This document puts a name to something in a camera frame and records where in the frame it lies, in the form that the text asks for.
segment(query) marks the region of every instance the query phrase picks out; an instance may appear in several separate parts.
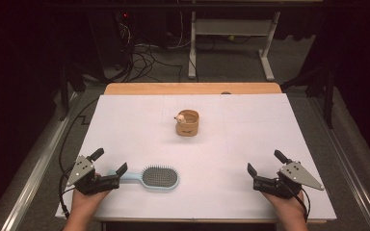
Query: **gray carpet floor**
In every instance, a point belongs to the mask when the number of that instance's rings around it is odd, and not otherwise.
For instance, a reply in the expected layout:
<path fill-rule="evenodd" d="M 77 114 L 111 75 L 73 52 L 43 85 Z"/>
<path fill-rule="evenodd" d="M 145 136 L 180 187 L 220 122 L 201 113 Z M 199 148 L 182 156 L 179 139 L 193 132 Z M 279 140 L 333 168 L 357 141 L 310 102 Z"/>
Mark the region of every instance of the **gray carpet floor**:
<path fill-rule="evenodd" d="M 312 41 L 312 38 L 301 41 L 294 41 L 290 38 L 274 41 L 269 53 L 269 61 L 277 83 L 281 84 L 288 81 L 299 73 Z M 220 40 L 213 43 L 210 38 L 199 39 L 198 78 L 196 80 L 187 78 L 187 48 L 169 50 L 152 48 L 153 58 L 150 55 L 147 55 L 147 58 L 155 59 L 164 64 L 154 63 L 146 76 L 133 82 L 265 82 L 264 72 L 256 53 L 256 50 L 261 48 L 263 44 L 263 38 L 252 38 L 245 43 L 238 44 L 230 44 Z M 138 51 L 148 52 L 148 48 L 139 47 Z M 137 59 L 138 61 L 135 62 L 136 68 L 141 69 L 147 64 L 147 62 L 141 60 L 141 57 L 137 57 Z M 139 73 L 139 70 L 133 70 L 131 76 L 134 78 Z M 106 69 L 106 74 L 111 76 L 115 74 L 115 71 L 109 68 Z M 86 91 L 79 96 L 80 101 L 75 105 L 74 114 L 69 115 L 70 121 L 77 116 L 79 111 L 102 94 L 104 88 L 102 85 L 88 84 Z M 365 218 L 366 215 L 359 206 L 361 202 L 357 200 L 349 179 L 343 173 L 345 169 L 340 165 L 336 154 L 337 145 L 331 141 L 330 131 L 326 129 L 324 121 L 320 118 L 319 109 L 317 108 L 319 100 L 307 98 L 304 90 L 304 87 L 294 87 L 287 90 L 286 93 L 338 217 L 337 220 L 324 224 L 309 224 L 309 230 L 370 230 L 370 223 L 368 223 Z M 349 161 L 357 173 L 357 178 L 370 196 L 370 150 L 360 135 L 357 125 L 346 110 L 345 103 L 342 101 L 338 90 L 334 92 L 333 100 L 332 123 L 334 128 L 332 131 L 339 141 L 340 149 L 349 156 Z M 95 103 L 92 103 L 90 107 L 82 112 L 82 115 L 86 116 L 86 121 L 90 121 Z M 46 131 L 41 134 L 34 149 L 24 161 L 0 201 L 0 230 L 38 161 L 41 151 L 53 134 L 51 129 L 59 118 L 59 110 L 47 125 Z M 67 125 L 66 131 L 70 128 L 70 133 L 67 138 L 66 133 L 64 133 L 60 144 L 57 146 L 39 189 L 18 230 L 61 230 L 65 225 L 65 220 L 54 218 L 59 205 L 57 187 L 61 176 L 58 156 L 61 144 L 66 138 L 62 161 L 65 166 L 74 161 L 89 127 L 89 125 L 82 123 L 82 120 L 82 118 L 78 118 L 74 124 L 70 122 Z M 94 221 L 91 230 L 100 229 L 101 224 Z M 277 230 L 282 230 L 282 228 L 278 225 Z"/>

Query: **human hand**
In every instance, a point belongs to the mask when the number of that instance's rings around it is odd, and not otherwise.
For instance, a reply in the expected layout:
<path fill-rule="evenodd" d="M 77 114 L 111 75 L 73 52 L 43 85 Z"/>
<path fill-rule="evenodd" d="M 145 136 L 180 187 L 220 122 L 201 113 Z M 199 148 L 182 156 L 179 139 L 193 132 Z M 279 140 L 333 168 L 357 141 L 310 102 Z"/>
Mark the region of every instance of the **human hand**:
<path fill-rule="evenodd" d="M 110 191 L 84 195 L 78 190 L 74 190 L 70 216 L 68 217 L 67 224 L 63 230 L 86 230 L 97 211 L 99 204 L 108 195 L 108 193 L 110 193 Z"/>
<path fill-rule="evenodd" d="M 275 207 L 276 214 L 286 231 L 308 230 L 304 220 L 304 208 L 295 197 L 283 199 L 264 192 L 262 194 Z M 303 201 L 302 191 L 300 191 L 298 197 Z"/>

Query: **wooden basket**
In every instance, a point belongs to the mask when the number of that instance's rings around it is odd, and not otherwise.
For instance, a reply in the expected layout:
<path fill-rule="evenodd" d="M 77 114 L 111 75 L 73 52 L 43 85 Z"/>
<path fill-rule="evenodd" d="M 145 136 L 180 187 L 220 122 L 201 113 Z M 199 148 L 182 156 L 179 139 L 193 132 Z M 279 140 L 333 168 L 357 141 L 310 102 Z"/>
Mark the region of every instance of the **wooden basket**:
<path fill-rule="evenodd" d="M 198 133 L 199 113 L 193 110 L 183 110 L 179 115 L 183 114 L 186 122 L 176 123 L 176 134 L 181 137 L 193 137 Z"/>

